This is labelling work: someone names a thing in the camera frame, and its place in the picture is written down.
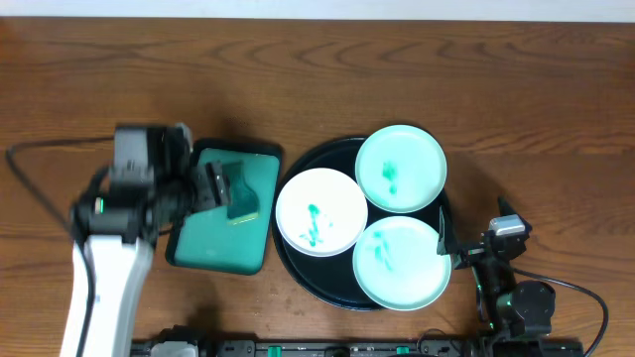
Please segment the green scouring sponge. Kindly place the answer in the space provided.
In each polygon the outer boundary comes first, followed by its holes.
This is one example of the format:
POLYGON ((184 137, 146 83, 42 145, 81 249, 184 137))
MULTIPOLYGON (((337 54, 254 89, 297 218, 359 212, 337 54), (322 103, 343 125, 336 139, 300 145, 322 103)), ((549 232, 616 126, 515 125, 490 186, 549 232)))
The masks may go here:
POLYGON ((227 206, 229 224, 237 225, 259 216, 260 203, 255 190, 247 183, 242 162, 223 165, 230 193, 227 206))

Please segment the white plate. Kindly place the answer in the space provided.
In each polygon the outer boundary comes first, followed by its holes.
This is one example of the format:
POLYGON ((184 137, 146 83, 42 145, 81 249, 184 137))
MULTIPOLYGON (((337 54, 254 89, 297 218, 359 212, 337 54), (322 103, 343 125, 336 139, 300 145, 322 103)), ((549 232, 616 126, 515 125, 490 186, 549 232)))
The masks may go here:
POLYGON ((368 221, 368 205, 348 175, 328 168, 309 169, 283 185, 275 219, 294 249, 312 257, 331 257, 356 243, 368 221))

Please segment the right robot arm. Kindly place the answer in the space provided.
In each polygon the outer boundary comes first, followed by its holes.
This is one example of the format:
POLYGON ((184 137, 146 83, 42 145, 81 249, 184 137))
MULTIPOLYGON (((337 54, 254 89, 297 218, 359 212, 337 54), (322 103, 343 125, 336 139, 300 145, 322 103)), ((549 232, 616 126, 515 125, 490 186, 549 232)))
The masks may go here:
POLYGON ((531 224, 502 197, 500 215, 476 242, 461 243, 451 220, 439 210, 440 233, 437 254, 450 257, 454 270, 469 269, 476 281, 477 313, 490 330, 472 343, 472 352, 493 356, 512 350, 513 343, 531 343, 552 331, 555 291, 539 281, 517 282, 511 261, 526 251, 531 224))

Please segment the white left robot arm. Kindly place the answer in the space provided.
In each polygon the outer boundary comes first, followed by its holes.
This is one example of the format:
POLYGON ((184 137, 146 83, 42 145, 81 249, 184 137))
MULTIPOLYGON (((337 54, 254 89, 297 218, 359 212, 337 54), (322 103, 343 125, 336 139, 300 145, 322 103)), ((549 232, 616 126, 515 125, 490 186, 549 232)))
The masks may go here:
POLYGON ((191 131, 121 125, 111 164, 70 210, 73 284, 63 356, 127 356, 135 315, 164 227, 230 203, 220 163, 191 162, 191 131))

